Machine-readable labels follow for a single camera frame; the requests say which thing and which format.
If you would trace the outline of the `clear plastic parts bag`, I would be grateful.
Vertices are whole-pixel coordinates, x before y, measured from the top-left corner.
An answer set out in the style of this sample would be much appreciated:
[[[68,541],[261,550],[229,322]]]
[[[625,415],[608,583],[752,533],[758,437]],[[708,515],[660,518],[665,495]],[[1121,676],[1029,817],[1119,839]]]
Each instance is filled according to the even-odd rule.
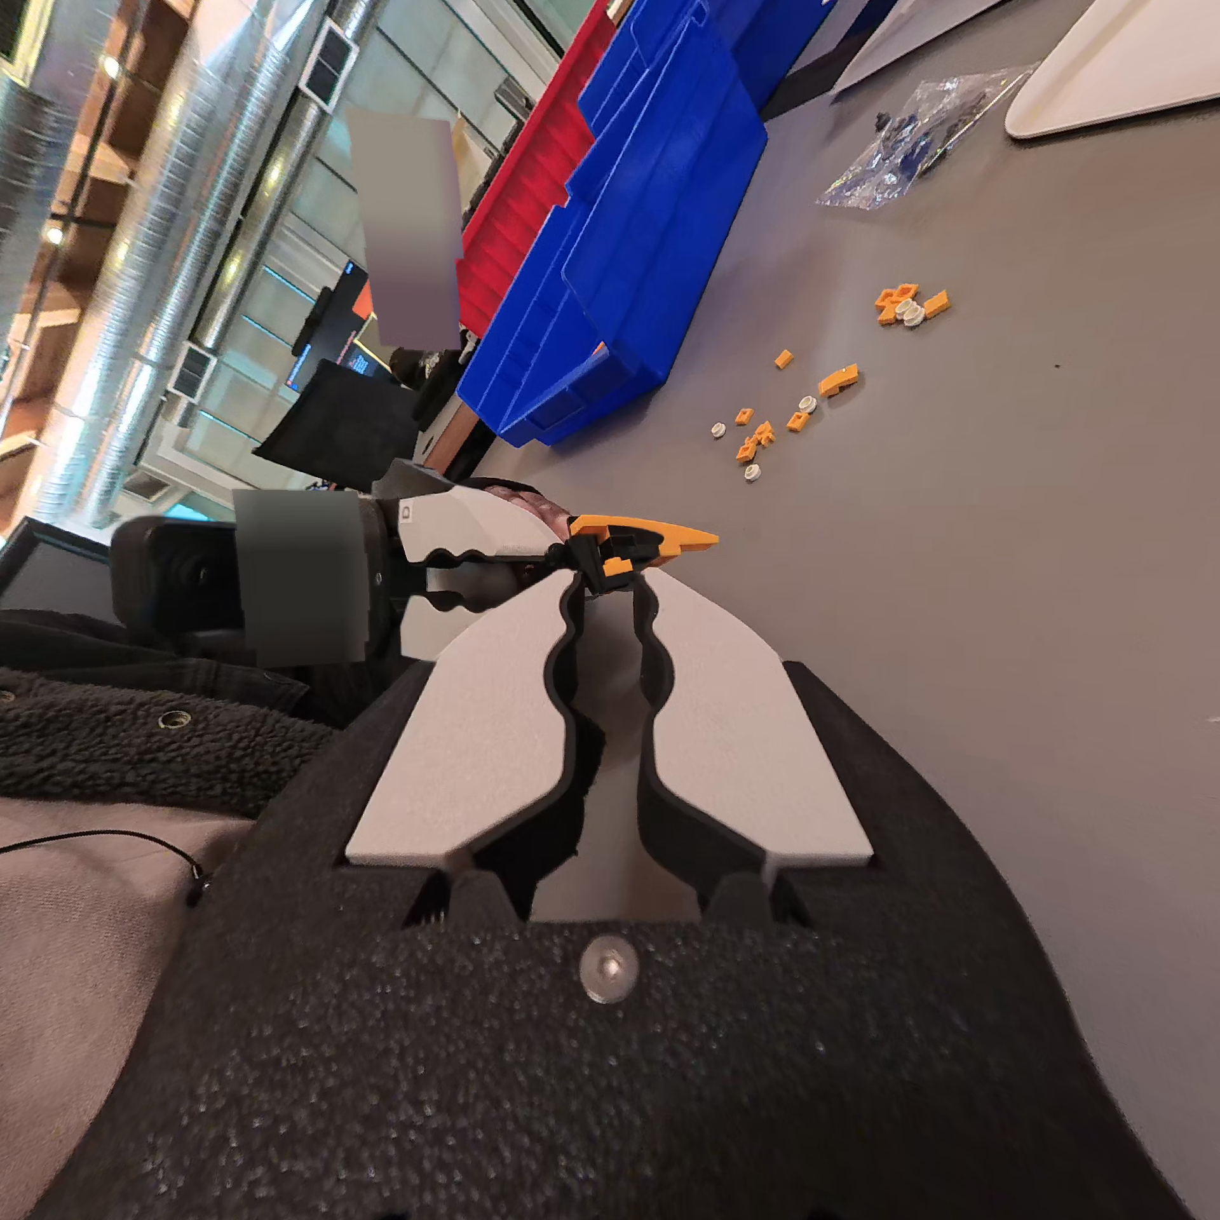
[[[984,114],[1032,75],[1035,65],[922,81],[896,113],[880,111],[872,141],[817,204],[874,210],[901,199],[955,149]]]

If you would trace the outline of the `beige sweatshirt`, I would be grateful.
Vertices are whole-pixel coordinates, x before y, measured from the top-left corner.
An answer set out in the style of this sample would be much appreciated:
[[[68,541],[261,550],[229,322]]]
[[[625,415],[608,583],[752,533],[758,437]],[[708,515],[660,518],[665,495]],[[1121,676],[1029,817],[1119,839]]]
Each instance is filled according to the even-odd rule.
[[[1,858],[1,1215],[24,1217],[121,1070],[206,873],[248,817],[140,803],[4,797],[2,845],[103,829]]]

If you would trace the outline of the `ceiling air vent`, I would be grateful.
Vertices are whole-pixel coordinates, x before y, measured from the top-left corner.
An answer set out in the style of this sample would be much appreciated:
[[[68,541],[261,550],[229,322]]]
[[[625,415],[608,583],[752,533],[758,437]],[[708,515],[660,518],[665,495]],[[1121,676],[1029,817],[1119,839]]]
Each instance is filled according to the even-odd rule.
[[[301,68],[297,90],[325,113],[332,113],[357,55],[354,39],[335,20],[325,17]]]

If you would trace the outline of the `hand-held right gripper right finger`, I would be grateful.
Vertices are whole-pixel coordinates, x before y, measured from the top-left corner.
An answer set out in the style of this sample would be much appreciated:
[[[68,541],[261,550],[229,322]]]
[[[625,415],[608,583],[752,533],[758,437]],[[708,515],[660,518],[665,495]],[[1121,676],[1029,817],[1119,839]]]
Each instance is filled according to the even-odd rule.
[[[866,867],[874,846],[776,650],[662,569],[637,578],[633,615],[647,855],[699,910],[726,880],[768,899],[782,871]]]

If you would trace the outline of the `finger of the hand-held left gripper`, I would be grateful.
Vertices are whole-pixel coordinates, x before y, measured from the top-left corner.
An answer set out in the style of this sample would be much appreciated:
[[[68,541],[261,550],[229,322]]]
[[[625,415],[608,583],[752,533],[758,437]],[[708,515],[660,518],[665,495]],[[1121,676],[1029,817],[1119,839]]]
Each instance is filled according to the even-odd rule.
[[[525,586],[524,572],[425,572],[421,591],[406,597],[400,652],[435,660],[450,643]]]
[[[457,565],[541,560],[563,540],[525,508],[453,485],[399,499],[399,541],[409,563]]]

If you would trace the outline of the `black fleece jacket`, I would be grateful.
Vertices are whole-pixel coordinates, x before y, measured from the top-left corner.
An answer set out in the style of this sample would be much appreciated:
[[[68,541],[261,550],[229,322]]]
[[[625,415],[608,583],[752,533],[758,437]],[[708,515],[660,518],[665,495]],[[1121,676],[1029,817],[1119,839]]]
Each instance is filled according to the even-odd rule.
[[[1,684],[4,798],[254,819],[338,733],[300,681],[81,614],[2,611]]]

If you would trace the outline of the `large display monitor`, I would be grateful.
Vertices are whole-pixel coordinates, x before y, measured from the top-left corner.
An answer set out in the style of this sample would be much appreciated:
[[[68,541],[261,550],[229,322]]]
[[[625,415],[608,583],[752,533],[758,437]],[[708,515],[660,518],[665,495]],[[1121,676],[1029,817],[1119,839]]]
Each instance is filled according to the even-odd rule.
[[[301,390],[322,360],[342,363],[371,313],[367,270],[347,261],[333,284],[315,297],[291,342],[293,363],[284,376],[286,386]]]

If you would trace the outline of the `red plastic bin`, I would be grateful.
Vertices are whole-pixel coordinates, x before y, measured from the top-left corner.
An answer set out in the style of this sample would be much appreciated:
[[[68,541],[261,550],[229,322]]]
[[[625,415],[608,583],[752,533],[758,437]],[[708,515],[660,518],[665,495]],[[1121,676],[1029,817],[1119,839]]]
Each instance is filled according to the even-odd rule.
[[[464,225],[455,278],[460,324],[474,335],[487,331],[551,207],[569,197],[569,177],[592,145],[577,98],[614,34],[606,3],[593,4]]]

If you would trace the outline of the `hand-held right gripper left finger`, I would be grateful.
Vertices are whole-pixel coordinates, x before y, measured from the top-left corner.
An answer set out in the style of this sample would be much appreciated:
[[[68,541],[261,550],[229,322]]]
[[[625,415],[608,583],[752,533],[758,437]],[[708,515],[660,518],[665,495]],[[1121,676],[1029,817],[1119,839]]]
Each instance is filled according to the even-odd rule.
[[[458,634],[344,848],[352,865],[495,874],[516,913],[570,859],[605,746],[573,708],[585,583],[554,572]]]

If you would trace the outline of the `scattered small lego pieces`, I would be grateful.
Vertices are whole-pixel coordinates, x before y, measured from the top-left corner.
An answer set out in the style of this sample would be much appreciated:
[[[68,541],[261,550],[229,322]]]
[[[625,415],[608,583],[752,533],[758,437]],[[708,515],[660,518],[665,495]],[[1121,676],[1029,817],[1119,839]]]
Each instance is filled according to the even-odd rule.
[[[925,322],[942,315],[952,305],[948,290],[942,289],[932,294],[920,292],[917,283],[900,283],[885,287],[874,300],[875,324],[881,328],[901,328],[914,331]],[[823,414],[833,398],[853,387],[861,380],[861,369],[856,361],[846,363],[820,377],[811,393],[804,393],[782,424],[784,435],[798,435],[811,425],[817,414]],[[756,411],[750,406],[740,408],[734,418],[736,428],[749,431],[742,434],[736,450],[734,461],[740,469],[742,479],[753,483],[760,476],[760,460],[776,443],[779,431],[769,419],[755,418]]]

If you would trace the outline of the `person's left hand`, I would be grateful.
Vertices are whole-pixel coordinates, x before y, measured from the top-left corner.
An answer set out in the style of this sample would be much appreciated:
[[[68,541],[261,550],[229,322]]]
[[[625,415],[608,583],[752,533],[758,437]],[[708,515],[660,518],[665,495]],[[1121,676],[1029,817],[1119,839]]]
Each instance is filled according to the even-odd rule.
[[[482,489],[537,517],[559,540],[566,541],[569,538],[572,514],[531,486],[515,482],[489,482]]]

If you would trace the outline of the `silver air duct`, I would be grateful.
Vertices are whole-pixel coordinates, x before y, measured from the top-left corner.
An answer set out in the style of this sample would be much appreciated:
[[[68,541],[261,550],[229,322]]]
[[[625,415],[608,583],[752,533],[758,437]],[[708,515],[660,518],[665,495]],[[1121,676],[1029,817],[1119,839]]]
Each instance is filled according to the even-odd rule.
[[[254,154],[323,13],[325,3],[306,1],[195,5],[14,517],[75,528],[111,521]]]

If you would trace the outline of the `black computer monitor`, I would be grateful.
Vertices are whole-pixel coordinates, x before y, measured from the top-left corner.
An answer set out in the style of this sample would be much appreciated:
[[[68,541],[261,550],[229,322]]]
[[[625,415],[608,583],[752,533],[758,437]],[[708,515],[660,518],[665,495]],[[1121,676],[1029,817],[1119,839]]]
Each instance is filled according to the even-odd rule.
[[[21,518],[1,549],[1,607],[117,623],[108,546],[33,517]]]

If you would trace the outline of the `orange black lego subassembly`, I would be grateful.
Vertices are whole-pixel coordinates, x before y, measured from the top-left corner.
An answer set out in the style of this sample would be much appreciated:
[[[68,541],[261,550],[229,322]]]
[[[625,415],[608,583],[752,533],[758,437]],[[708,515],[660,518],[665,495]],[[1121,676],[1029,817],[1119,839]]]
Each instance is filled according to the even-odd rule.
[[[582,512],[569,518],[569,537],[550,546],[543,562],[577,572],[592,595],[625,589],[646,569],[685,553],[701,553],[720,537],[688,525],[637,517]]]

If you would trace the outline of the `wood-edged grey table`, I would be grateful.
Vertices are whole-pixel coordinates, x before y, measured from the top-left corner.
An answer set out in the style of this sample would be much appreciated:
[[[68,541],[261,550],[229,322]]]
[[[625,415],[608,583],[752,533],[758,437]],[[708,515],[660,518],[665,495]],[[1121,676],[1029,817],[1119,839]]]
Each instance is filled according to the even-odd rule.
[[[454,393],[419,431],[413,460],[451,482],[461,482],[476,473],[495,438],[493,430]]]

